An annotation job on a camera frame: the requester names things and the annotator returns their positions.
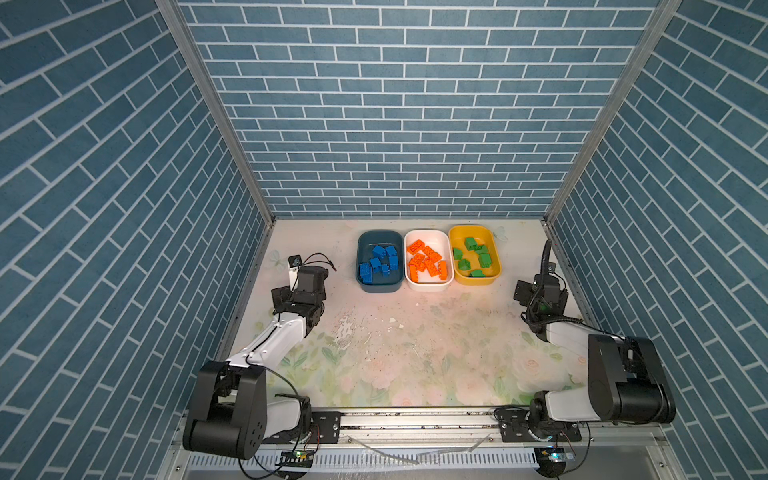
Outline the long blue lego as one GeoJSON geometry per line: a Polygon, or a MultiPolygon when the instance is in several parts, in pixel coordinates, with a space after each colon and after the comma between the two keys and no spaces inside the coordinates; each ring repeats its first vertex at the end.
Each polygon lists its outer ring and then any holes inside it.
{"type": "Polygon", "coordinates": [[[360,281],[363,284],[370,285],[373,283],[373,268],[369,262],[364,262],[359,265],[358,273],[360,281]]]}

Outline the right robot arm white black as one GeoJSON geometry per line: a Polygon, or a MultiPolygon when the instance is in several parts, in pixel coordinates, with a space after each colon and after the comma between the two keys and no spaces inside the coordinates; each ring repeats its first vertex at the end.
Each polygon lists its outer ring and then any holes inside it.
{"type": "Polygon", "coordinates": [[[580,388],[539,392],[530,405],[529,424],[615,422],[669,424],[676,405],[653,342],[620,336],[564,314],[568,292],[558,278],[538,274],[520,280],[513,299],[525,308],[521,318],[541,341],[586,360],[580,388]]]}

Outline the blue lego with hole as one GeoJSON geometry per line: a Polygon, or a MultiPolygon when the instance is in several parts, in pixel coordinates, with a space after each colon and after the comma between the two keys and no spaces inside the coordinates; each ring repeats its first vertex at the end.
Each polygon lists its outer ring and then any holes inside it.
{"type": "Polygon", "coordinates": [[[385,248],[380,245],[374,246],[372,249],[372,253],[376,258],[384,258],[387,256],[385,248]]]}

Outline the orange lego horizontal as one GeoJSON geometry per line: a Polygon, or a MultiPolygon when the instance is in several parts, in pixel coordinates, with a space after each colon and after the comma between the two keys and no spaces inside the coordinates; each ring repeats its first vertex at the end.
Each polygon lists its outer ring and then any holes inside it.
{"type": "Polygon", "coordinates": [[[413,243],[407,246],[407,251],[411,255],[416,255],[419,251],[422,250],[424,246],[425,246],[425,243],[422,240],[417,239],[413,243]]]}

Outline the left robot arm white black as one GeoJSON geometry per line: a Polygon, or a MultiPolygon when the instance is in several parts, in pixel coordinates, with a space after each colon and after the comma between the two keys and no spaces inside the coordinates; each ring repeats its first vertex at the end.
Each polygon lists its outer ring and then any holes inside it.
{"type": "Polygon", "coordinates": [[[268,398],[267,376],[319,323],[328,270],[289,270],[289,283],[271,290],[273,319],[246,347],[199,371],[182,443],[188,451],[247,460],[275,436],[301,441],[311,431],[311,402],[295,387],[268,398]]]}

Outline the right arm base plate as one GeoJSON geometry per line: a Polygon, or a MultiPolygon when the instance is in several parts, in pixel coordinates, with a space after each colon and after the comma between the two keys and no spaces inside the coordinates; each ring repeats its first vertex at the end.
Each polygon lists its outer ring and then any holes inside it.
{"type": "Polygon", "coordinates": [[[556,441],[578,442],[582,434],[576,423],[554,421],[531,413],[528,408],[502,406],[493,411],[502,441],[505,443],[556,441]]]}

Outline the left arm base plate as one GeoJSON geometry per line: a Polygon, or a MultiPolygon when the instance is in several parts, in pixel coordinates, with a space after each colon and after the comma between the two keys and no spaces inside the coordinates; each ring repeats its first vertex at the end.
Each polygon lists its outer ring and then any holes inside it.
{"type": "Polygon", "coordinates": [[[337,444],[341,430],[342,413],[333,410],[312,411],[303,414],[299,421],[299,443],[337,444]]]}

